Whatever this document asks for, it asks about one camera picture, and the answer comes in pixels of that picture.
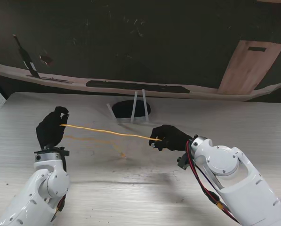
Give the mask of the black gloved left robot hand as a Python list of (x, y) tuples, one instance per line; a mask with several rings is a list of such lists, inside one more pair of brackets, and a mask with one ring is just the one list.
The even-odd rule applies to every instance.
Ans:
[(54, 111), (49, 113), (36, 128), (36, 135), (42, 150), (57, 146), (64, 134), (67, 124), (69, 111), (62, 106), (57, 106)]

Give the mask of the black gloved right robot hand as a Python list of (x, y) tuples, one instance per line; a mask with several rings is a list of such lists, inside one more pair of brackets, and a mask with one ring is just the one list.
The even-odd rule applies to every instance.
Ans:
[(150, 138), (158, 139), (158, 141), (150, 140), (149, 146), (153, 145), (159, 151), (165, 148), (170, 151), (185, 151), (187, 141), (193, 139), (172, 125), (153, 128)]

